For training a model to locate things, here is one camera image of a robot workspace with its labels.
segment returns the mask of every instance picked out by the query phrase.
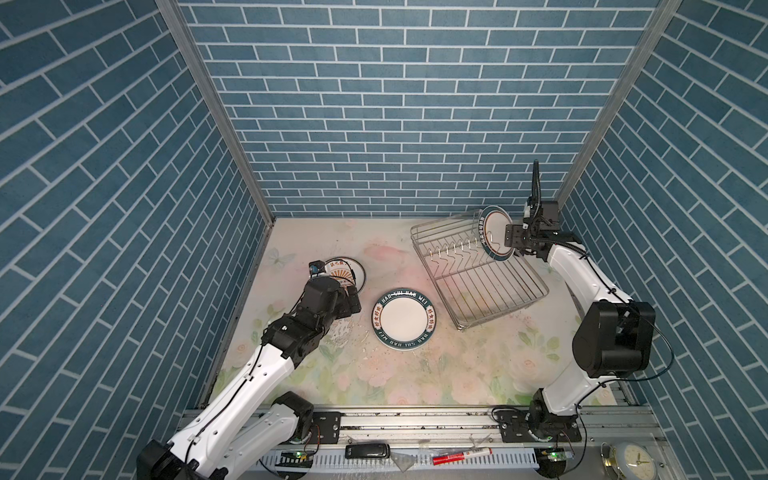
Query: plate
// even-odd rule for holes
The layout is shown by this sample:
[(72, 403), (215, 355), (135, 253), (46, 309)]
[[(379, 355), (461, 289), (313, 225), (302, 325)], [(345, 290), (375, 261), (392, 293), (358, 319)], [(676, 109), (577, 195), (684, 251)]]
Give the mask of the plate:
[(366, 285), (366, 269), (360, 262), (349, 257), (336, 257), (326, 262), (326, 273), (336, 278), (342, 286), (357, 286), (357, 293)]
[(510, 223), (512, 219), (501, 207), (491, 205), (480, 213), (478, 221), (480, 242), (493, 260), (507, 260), (512, 255), (512, 247), (504, 246), (505, 230)]
[(435, 307), (426, 296), (409, 288), (385, 293), (371, 314), (373, 331), (384, 345), (395, 350), (420, 347), (435, 332)]

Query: clock face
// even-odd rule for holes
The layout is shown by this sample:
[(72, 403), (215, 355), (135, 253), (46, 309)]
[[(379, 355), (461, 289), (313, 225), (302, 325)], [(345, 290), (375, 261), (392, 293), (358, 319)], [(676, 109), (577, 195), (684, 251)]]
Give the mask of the clock face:
[(656, 478), (656, 463), (645, 449), (637, 445), (627, 445), (624, 450), (624, 461), (627, 463), (629, 471), (640, 480), (654, 480)]

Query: aluminum corner post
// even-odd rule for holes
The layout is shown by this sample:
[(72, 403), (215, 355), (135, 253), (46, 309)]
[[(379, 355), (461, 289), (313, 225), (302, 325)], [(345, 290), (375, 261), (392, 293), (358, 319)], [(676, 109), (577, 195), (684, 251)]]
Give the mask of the aluminum corner post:
[(656, 6), (654, 13), (650, 16), (645, 31), (643, 31), (640, 41), (637, 46), (632, 50), (632, 53), (627, 59), (627, 64), (624, 66), (624, 70), (621, 71), (619, 78), (616, 80), (614, 90), (608, 96), (608, 100), (605, 102), (602, 110), (598, 114), (598, 118), (594, 121), (592, 130), (587, 134), (584, 139), (584, 143), (581, 145), (574, 163), (571, 165), (571, 169), (565, 175), (563, 183), (560, 186), (560, 190), (557, 194), (557, 201), (563, 207), (565, 201), (571, 195), (571, 192), (576, 188), (576, 184), (581, 178), (581, 174), (589, 165), (592, 160), (592, 155), (598, 149), (598, 145), (603, 141), (603, 137), (608, 132), (608, 128), (613, 123), (614, 118), (619, 112), (621, 105), (632, 90), (632, 86), (640, 73), (643, 71), (645, 63), (650, 58), (650, 54), (654, 52), (656, 44), (661, 39), (661, 35), (667, 29), (674, 13), (677, 12), (677, 8), (680, 6), (682, 0), (659, 0), (659, 4)]
[(243, 145), (240, 143), (240, 139), (237, 138), (234, 126), (230, 121), (230, 117), (227, 114), (227, 110), (221, 103), (221, 98), (214, 86), (214, 81), (208, 74), (208, 69), (205, 67), (203, 56), (200, 54), (200, 50), (197, 48), (194, 38), (192, 37), (192, 31), (187, 25), (187, 20), (184, 18), (184, 14), (181, 12), (179, 3), (177, 0), (155, 0), (157, 7), (160, 9), (160, 14), (163, 16), (170, 35), (176, 41), (176, 46), (181, 52), (181, 56), (184, 57), (184, 61), (187, 63), (187, 67), (190, 69), (192, 78), (195, 85), (200, 90), (200, 94), (203, 95), (203, 100), (210, 110), (210, 114), (216, 122), (216, 126), (219, 128), (221, 137), (224, 139), (224, 143), (227, 144), (232, 158), (237, 165), (237, 170), (243, 175), (248, 191), (250, 192), (253, 201), (256, 202), (256, 206), (264, 217), (264, 221), (268, 227), (271, 227), (275, 221), (274, 215), (270, 211), (270, 206), (266, 202), (264, 193), (261, 191), (256, 177), (253, 175), (253, 169), (248, 162)]

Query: blue brick wall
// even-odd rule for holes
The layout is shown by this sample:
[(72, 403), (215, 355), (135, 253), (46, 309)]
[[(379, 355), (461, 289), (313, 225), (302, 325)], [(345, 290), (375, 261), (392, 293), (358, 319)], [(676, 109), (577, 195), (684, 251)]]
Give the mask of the blue brick wall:
[(262, 229), (153, 0), (0, 2), (0, 478), (130, 478)]
[(656, 3), (181, 2), (275, 213), (337, 217), (554, 194)]
[(564, 209), (674, 346), (638, 392), (690, 478), (768, 478), (767, 22), (684, 0)]

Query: metal wire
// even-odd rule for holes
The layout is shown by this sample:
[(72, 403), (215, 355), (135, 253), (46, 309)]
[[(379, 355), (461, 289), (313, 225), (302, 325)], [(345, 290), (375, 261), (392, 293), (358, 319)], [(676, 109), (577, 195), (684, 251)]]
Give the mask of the metal wire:
[(497, 261), (483, 250), (478, 238), (480, 212), (411, 229), (413, 246), (458, 329), (514, 312), (549, 293), (525, 259), (513, 255)]

